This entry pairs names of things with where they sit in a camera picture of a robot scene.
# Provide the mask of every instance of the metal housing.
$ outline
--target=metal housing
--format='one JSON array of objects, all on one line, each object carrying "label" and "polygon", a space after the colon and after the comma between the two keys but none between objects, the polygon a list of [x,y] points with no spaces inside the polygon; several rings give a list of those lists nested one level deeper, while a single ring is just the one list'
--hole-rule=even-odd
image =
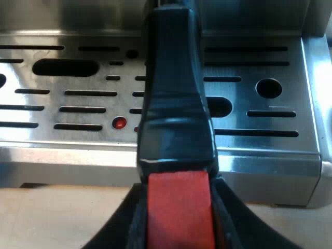
[{"label": "metal housing", "polygon": [[[130,110],[143,103],[140,33],[149,3],[15,0],[0,6],[0,186],[139,181],[134,128],[140,115]],[[213,118],[219,167],[244,201],[332,202],[332,67],[323,36],[331,9],[330,1],[309,0],[201,4],[206,95],[211,108],[224,108],[222,98],[232,105],[227,116]],[[99,70],[90,77],[36,75],[33,65],[41,59],[92,60]],[[264,79],[277,81],[281,94],[263,98],[257,84]],[[121,130],[112,127],[118,116],[127,119]]]}]

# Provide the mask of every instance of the slot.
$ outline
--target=slot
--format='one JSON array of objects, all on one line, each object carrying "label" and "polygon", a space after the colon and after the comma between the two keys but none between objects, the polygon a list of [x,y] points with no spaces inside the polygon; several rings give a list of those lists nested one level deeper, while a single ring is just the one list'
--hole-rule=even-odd
[{"label": "slot", "polygon": [[205,62],[204,66],[289,66],[288,61]]},{"label": "slot", "polygon": [[228,130],[228,129],[215,129],[216,135],[228,136],[274,136],[274,137],[298,137],[297,131],[276,131],[276,130]]},{"label": "slot", "polygon": [[128,59],[136,59],[139,56],[139,52],[136,49],[130,49],[126,53]]},{"label": "slot", "polygon": [[267,118],[295,118],[295,112],[275,112],[275,111],[257,111],[250,110],[247,112],[248,117],[267,117]]},{"label": "slot", "polygon": [[144,92],[133,92],[134,97],[144,97]]},{"label": "slot", "polygon": [[16,89],[15,93],[25,93],[25,94],[49,94],[50,90],[46,89]]},{"label": "slot", "polygon": [[1,110],[44,110],[41,105],[0,105]]},{"label": "slot", "polygon": [[0,127],[8,128],[37,128],[38,123],[31,122],[0,122]]},{"label": "slot", "polygon": [[146,77],[145,76],[136,76],[135,80],[137,81],[145,81]]},{"label": "slot", "polygon": [[75,130],[75,131],[101,131],[103,127],[100,124],[85,123],[56,123],[56,130]]},{"label": "slot", "polygon": [[131,108],[129,110],[129,113],[131,113],[131,114],[142,114],[142,108]]},{"label": "slot", "polygon": [[229,115],[233,109],[232,103],[224,97],[206,97],[212,118],[222,118]]},{"label": "slot", "polygon": [[61,106],[59,111],[63,113],[105,113],[106,108],[92,106]]},{"label": "slot", "polygon": [[96,74],[99,65],[91,60],[41,59],[32,71],[36,75],[89,77]]},{"label": "slot", "polygon": [[0,63],[22,63],[23,59],[0,59]]},{"label": "slot", "polygon": [[0,88],[5,85],[7,78],[4,74],[0,74]]},{"label": "slot", "polygon": [[120,80],[120,76],[118,76],[118,75],[107,75],[106,80]]},{"label": "slot", "polygon": [[240,82],[241,77],[204,77],[206,82]]},{"label": "slot", "polygon": [[115,97],[118,95],[116,91],[96,91],[96,90],[66,90],[64,95],[69,96],[105,96]]},{"label": "slot", "polygon": [[123,61],[110,61],[109,64],[111,66],[122,66],[123,65]]},{"label": "slot", "polygon": [[63,50],[64,46],[0,45],[0,49]]},{"label": "slot", "polygon": [[103,46],[103,47],[97,47],[97,46],[80,46],[78,47],[79,51],[92,51],[92,52],[97,52],[97,51],[102,51],[102,52],[115,52],[115,51],[120,51],[119,47],[115,46]]},{"label": "slot", "polygon": [[283,52],[287,47],[206,47],[207,53],[224,53],[224,52]]}]

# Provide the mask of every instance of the stainless steel panel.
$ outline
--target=stainless steel panel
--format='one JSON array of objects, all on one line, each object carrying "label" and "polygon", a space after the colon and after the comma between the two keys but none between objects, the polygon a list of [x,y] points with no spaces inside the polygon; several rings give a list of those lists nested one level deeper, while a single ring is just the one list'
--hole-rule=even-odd
[{"label": "stainless steel panel", "polygon": [[[1,33],[137,34],[149,0],[11,0],[0,3]],[[207,35],[323,35],[329,0],[200,0]]]},{"label": "stainless steel panel", "polygon": [[220,172],[246,202],[305,206],[320,174],[318,155],[219,152]]},{"label": "stainless steel panel", "polygon": [[[144,51],[139,38],[10,35],[1,36],[0,45],[65,47],[63,50],[0,49],[0,59],[24,60],[0,63],[0,73],[7,77],[0,88],[0,105],[45,107],[38,112],[0,109],[0,122],[39,124],[35,129],[0,127],[1,186],[19,186],[24,182],[123,186],[139,180],[135,170],[134,127],[140,115],[129,113],[130,108],[141,107],[143,101],[132,95],[134,91],[144,91],[144,81],[135,80],[136,76],[145,75]],[[119,50],[80,51],[79,46],[116,46]],[[223,50],[206,52],[205,62],[223,66],[206,66],[204,75],[237,76],[241,81],[205,82],[208,96],[222,96],[232,103],[228,116],[213,118],[214,127],[235,131],[297,131],[299,134],[298,137],[217,135],[220,171],[246,201],[306,205],[319,177],[320,158],[301,38],[211,37],[203,40],[203,49],[216,46]],[[239,52],[234,47],[242,47],[244,51]],[[266,51],[271,47],[283,49]],[[137,58],[127,58],[130,49],[138,50]],[[90,77],[35,75],[32,66],[43,58],[95,60],[100,69]],[[123,65],[110,65],[110,61],[122,61]],[[286,61],[289,65],[269,64],[273,61]],[[260,65],[234,66],[236,62],[259,62]],[[120,79],[106,80],[108,75],[120,76]],[[257,93],[257,82],[265,78],[280,82],[279,97],[265,99]],[[48,89],[50,93],[15,93],[19,88]],[[118,94],[69,96],[64,94],[68,89],[116,91]],[[59,111],[61,106],[105,107],[106,112],[63,113]],[[249,110],[295,112],[296,117],[248,117]],[[127,126],[122,130],[112,128],[112,120],[117,116],[127,119]],[[55,130],[55,123],[97,124],[103,129]]]},{"label": "stainless steel panel", "polygon": [[332,202],[332,65],[326,37],[304,38],[303,45],[322,161],[321,177],[309,203],[317,207]]}]

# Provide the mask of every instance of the drip tray grate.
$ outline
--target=drip tray grate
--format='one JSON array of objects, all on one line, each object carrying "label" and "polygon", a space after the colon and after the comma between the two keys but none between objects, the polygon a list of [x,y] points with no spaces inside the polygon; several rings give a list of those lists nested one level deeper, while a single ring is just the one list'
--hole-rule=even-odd
[{"label": "drip tray grate", "polygon": [[[0,155],[11,167],[43,172],[14,179],[8,169],[4,186],[138,181],[146,67],[140,43],[137,37],[0,37]],[[230,185],[236,174],[263,174],[262,186],[280,175],[278,189],[287,191],[294,182],[283,177],[305,164],[306,187],[296,201],[304,204],[320,159],[301,38],[210,37],[202,46],[220,170]],[[118,117],[125,120],[121,129],[113,125]],[[276,199],[287,202],[296,191]]]}]

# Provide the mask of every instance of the oval slot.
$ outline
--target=oval slot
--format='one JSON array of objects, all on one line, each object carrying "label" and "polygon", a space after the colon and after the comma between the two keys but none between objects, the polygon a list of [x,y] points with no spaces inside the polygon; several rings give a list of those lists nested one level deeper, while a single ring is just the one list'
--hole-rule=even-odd
[{"label": "oval slot", "polygon": [[32,71],[36,75],[89,77],[98,72],[99,65],[91,60],[41,59]]},{"label": "oval slot", "polygon": [[50,90],[47,89],[16,89],[15,93],[25,94],[49,94]]},{"label": "oval slot", "polygon": [[276,136],[276,137],[298,137],[297,131],[277,131],[277,130],[242,130],[242,129],[215,129],[216,135],[228,136]]},{"label": "oval slot", "polygon": [[1,110],[44,110],[41,105],[0,105]]},{"label": "oval slot", "polygon": [[212,118],[222,118],[232,111],[232,103],[224,97],[206,97]]},{"label": "oval slot", "polygon": [[100,131],[103,127],[100,124],[87,123],[56,123],[56,130],[75,130],[75,131]]},{"label": "oval slot", "polygon": [[144,97],[144,92],[133,92],[134,97]]},{"label": "oval slot", "polygon": [[105,113],[106,108],[93,106],[61,106],[59,111],[63,113]]},{"label": "oval slot", "polygon": [[240,82],[241,77],[204,77],[206,82]]},{"label": "oval slot", "polygon": [[247,112],[248,117],[266,117],[266,118],[295,118],[295,112],[277,112],[277,111],[257,111],[250,110]]},{"label": "oval slot", "polygon": [[115,97],[118,95],[116,91],[96,91],[96,90],[66,90],[65,95],[69,96],[106,96]]},{"label": "oval slot", "polygon": [[0,122],[0,127],[8,128],[37,128],[38,123],[31,122]]},{"label": "oval slot", "polygon": [[131,114],[142,114],[142,108],[131,108],[129,110],[129,113],[131,113]]}]

